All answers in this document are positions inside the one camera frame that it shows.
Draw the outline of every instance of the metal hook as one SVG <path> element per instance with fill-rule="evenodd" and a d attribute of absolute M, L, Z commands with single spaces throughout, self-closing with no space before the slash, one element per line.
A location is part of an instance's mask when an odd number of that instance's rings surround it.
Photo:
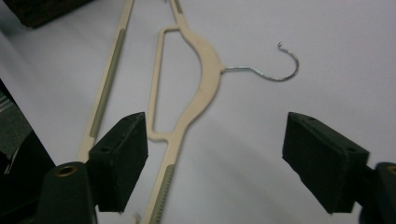
<path fill-rule="evenodd" d="M 297 56 L 292 53 L 291 51 L 289 51 L 288 49 L 285 49 L 282 47 L 282 42 L 279 42 L 279 44 L 277 44 L 277 48 L 287 54 L 289 54 L 289 56 L 294 60 L 295 64 L 296 64 L 296 68 L 294 70 L 294 72 L 287 76 L 287 77 L 271 77 L 267 74 L 264 74 L 264 72 L 262 72 L 261 70 L 259 70 L 258 68 L 252 67 L 252 66 L 248 66 L 248 65 L 242 65 L 242 66 L 234 66 L 234 67 L 225 67 L 223 72 L 232 72 L 232 71 L 241 71 L 241 70 L 249 70 L 252 71 L 254 73 L 256 73 L 259 76 L 262 76 L 266 79 L 272 80 L 272 81 L 286 81 L 291 79 L 292 77 L 294 77 L 295 75 L 297 75 L 299 67 L 300 67 L 300 62 L 298 61 Z"/>

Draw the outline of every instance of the white table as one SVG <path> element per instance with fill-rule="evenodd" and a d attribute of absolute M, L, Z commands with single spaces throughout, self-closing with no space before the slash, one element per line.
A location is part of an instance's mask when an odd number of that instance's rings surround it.
<path fill-rule="evenodd" d="M 23 28 L 0 2 L 0 78 L 57 164 L 74 161 L 124 1 L 96 0 L 39 29 Z M 394 1 L 180 1 L 190 28 L 226 65 L 212 105 L 189 129 L 163 223 L 358 223 L 329 216 L 281 159 L 289 111 L 315 117 L 371 151 L 369 166 L 396 161 Z M 136 0 L 100 137 L 119 119 L 147 111 L 157 34 L 174 24 L 169 4 Z M 200 64 L 178 34 L 166 36 L 157 130 L 171 130 L 200 80 Z M 144 214 L 165 144 L 149 157 L 123 215 Z"/>

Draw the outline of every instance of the black object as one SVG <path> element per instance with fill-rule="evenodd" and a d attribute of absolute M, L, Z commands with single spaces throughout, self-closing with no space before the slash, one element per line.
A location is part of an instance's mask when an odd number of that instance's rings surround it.
<path fill-rule="evenodd" d="M 36 28 L 92 0 L 4 0 L 27 27 Z"/>
<path fill-rule="evenodd" d="M 40 224 L 96 223 L 94 207 L 123 212 L 148 157 L 144 113 L 121 119 L 90 151 L 46 175 L 37 211 Z"/>
<path fill-rule="evenodd" d="M 7 175 L 0 175 L 0 223 L 15 223 L 35 214 L 45 173 L 55 167 L 35 132 L 14 155 Z"/>
<path fill-rule="evenodd" d="M 350 213 L 362 206 L 360 223 L 396 223 L 396 164 L 366 166 L 369 152 L 317 119 L 289 113 L 283 159 L 325 210 Z"/>
<path fill-rule="evenodd" d="M 123 212 L 148 157 L 144 113 L 120 120 L 87 161 L 101 212 Z"/>
<path fill-rule="evenodd" d="M 97 223 L 88 169 L 84 163 L 69 162 L 47 173 L 36 223 Z"/>

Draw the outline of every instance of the clothes hanger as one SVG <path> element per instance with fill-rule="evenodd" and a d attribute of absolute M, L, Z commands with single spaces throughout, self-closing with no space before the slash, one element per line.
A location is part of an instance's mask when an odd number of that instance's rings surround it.
<path fill-rule="evenodd" d="M 170 3 L 176 19 L 176 25 L 161 29 L 158 36 L 147 121 L 148 138 L 152 141 L 165 141 L 168 147 L 163 157 L 163 162 L 157 175 L 154 188 L 151 192 L 145 215 L 143 216 L 143 224 L 160 223 L 166 195 L 169 191 L 176 168 L 177 156 L 180 151 L 183 137 L 188 127 L 205 111 L 216 96 L 216 92 L 219 88 L 220 75 L 225 72 L 248 70 L 269 80 L 286 81 L 297 75 L 300 66 L 298 58 L 289 50 L 283 49 L 282 43 L 279 43 L 279 50 L 289 54 L 296 64 L 294 72 L 289 76 L 271 77 L 264 74 L 260 69 L 248 65 L 227 67 L 220 62 L 219 56 L 213 47 L 205 39 L 189 29 L 179 1 L 171 0 Z M 191 102 L 178 119 L 175 129 L 172 132 L 158 133 L 154 130 L 154 120 L 163 57 L 164 36 L 169 32 L 180 32 L 184 40 L 193 48 L 201 62 L 202 76 L 198 92 L 195 93 Z"/>

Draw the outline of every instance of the beige hanger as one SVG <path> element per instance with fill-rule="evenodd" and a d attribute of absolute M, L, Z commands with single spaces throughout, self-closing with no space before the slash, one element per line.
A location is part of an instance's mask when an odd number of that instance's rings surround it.
<path fill-rule="evenodd" d="M 219 57 L 212 46 L 206 40 L 189 29 L 178 0 L 171 0 L 170 2 L 177 24 L 175 26 L 162 29 L 158 36 L 157 53 L 154 64 L 154 75 L 151 83 L 151 95 L 149 99 L 147 121 L 148 138 L 152 141 L 165 141 L 167 142 L 168 147 L 166 149 L 160 171 L 157 175 L 154 188 L 151 192 L 145 215 L 143 216 L 143 224 L 160 223 L 166 195 L 172 181 L 173 173 L 175 171 L 177 156 L 180 151 L 184 134 L 192 122 L 197 119 L 202 114 L 202 112 L 205 111 L 205 109 L 214 99 L 219 88 L 220 75 L 227 71 L 250 70 L 270 80 L 284 81 L 294 77 L 297 74 L 299 68 L 297 57 L 295 57 L 295 55 L 293 55 L 290 51 L 281 48 L 281 43 L 278 45 L 279 49 L 288 53 L 296 62 L 296 69 L 290 76 L 270 77 L 265 75 L 259 69 L 251 66 L 225 67 L 219 61 Z M 184 40 L 198 55 L 202 67 L 202 77 L 198 91 L 195 93 L 190 104 L 180 116 L 175 129 L 169 133 L 157 133 L 154 130 L 154 120 L 163 57 L 163 40 L 165 34 L 168 32 L 181 32 Z"/>
<path fill-rule="evenodd" d="M 105 71 L 102 74 L 102 79 L 99 84 L 99 89 L 96 93 L 95 101 L 93 102 L 90 119 L 88 120 L 84 136 L 82 138 L 81 146 L 78 151 L 78 161 L 87 161 L 88 152 L 93 147 L 96 137 L 99 133 L 102 124 L 103 115 L 105 114 L 108 95 L 110 94 L 111 85 L 114 76 L 116 75 L 117 64 L 119 62 L 122 44 L 125 38 L 126 27 L 131 15 L 134 0 L 126 0 L 119 26 L 113 38 L 110 52 L 107 57 Z"/>

